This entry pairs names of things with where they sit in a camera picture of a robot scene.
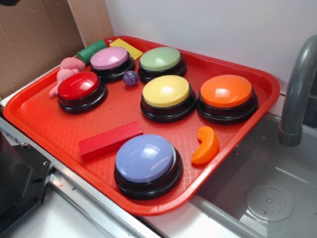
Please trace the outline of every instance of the yellow wooden block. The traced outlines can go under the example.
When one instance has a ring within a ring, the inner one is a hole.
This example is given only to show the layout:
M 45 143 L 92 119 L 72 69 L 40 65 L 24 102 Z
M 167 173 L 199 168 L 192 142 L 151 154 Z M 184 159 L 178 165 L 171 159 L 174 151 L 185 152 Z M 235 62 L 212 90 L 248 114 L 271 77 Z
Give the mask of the yellow wooden block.
M 114 42 L 110 43 L 110 46 L 125 48 L 134 60 L 136 60 L 138 57 L 140 57 L 143 54 L 143 52 L 139 51 L 137 48 L 133 47 L 132 45 L 126 43 L 122 39 L 116 39 Z

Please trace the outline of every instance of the sink drain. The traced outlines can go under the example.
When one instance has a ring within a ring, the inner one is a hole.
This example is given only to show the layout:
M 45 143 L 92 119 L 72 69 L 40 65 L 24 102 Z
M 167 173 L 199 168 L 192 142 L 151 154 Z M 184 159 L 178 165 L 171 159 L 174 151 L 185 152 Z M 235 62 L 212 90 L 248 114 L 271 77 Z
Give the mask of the sink drain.
M 273 182 L 252 186 L 247 192 L 246 203 L 256 217 L 269 222 L 286 219 L 295 208 L 290 191 Z

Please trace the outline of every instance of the plastic tray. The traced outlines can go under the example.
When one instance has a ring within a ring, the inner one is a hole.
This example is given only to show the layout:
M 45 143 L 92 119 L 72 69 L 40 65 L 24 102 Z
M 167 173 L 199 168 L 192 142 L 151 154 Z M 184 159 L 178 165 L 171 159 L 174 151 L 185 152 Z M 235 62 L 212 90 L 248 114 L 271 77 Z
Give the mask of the plastic tray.
M 105 42 L 109 45 L 117 38 L 144 53 L 162 46 L 128 36 L 113 37 L 106 39 Z M 120 80 L 107 84 L 108 97 L 100 106 L 83 114 L 70 115 L 58 106 L 57 97 L 49 97 L 49 91 L 56 84 L 56 69 L 15 95 L 5 106 L 4 116 L 126 211 L 141 216 L 166 213 L 178 208 L 192 197 L 274 104 L 280 91 L 276 79 L 266 72 L 183 50 L 180 52 L 187 63 L 184 77 L 197 95 L 201 85 L 211 77 L 236 74 L 247 78 L 253 85 L 259 98 L 258 110 L 246 122 L 235 125 L 206 122 L 200 118 L 197 110 L 178 122 L 155 123 L 145 119 L 141 113 L 140 101 L 144 84 L 139 82 L 137 86 L 128 87 Z M 139 59 L 136 60 L 136 72 L 139 68 Z M 79 153 L 79 141 L 135 120 L 140 122 L 144 134 L 158 134 L 169 140 L 180 152 L 183 160 L 184 174 L 180 183 L 168 194 L 153 200 L 132 200 L 119 191 L 113 175 L 116 151 L 87 162 L 82 160 Z M 190 162 L 191 156 L 200 145 L 197 130 L 203 125 L 214 128 L 220 149 L 208 164 L 193 166 Z

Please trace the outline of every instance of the button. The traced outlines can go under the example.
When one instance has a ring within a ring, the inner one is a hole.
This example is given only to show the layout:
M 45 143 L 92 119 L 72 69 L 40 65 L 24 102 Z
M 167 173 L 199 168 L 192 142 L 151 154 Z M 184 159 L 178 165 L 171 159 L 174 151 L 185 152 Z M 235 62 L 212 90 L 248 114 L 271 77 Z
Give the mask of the button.
M 203 101 L 216 108 L 232 108 L 248 101 L 252 85 L 238 75 L 221 75 L 206 81 L 201 87 Z
M 148 71 L 163 71 L 180 62 L 180 52 L 171 47 L 158 47 L 144 53 L 140 58 L 141 67 Z
M 99 79 L 95 73 L 80 72 L 64 80 L 57 92 L 61 99 L 77 100 L 90 95 L 98 86 Z
M 176 159 L 174 147 L 165 138 L 146 134 L 134 137 L 119 149 L 115 166 L 130 182 L 145 183 L 163 176 Z
M 106 70 L 123 64 L 128 59 L 128 52 L 123 47 L 109 47 L 95 53 L 90 64 L 93 68 Z
M 180 104 L 190 93 L 188 81 L 177 75 L 164 75 L 148 82 L 143 88 L 147 104 L 157 108 L 167 108 Z

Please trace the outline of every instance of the sink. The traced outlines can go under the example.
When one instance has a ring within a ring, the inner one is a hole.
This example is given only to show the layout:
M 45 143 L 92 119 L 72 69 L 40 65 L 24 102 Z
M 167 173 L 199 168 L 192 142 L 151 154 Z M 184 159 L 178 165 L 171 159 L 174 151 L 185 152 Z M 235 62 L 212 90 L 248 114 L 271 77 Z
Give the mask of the sink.
M 267 113 L 207 179 L 197 195 L 263 237 L 316 237 L 317 130 L 302 142 L 278 142 L 280 117 Z

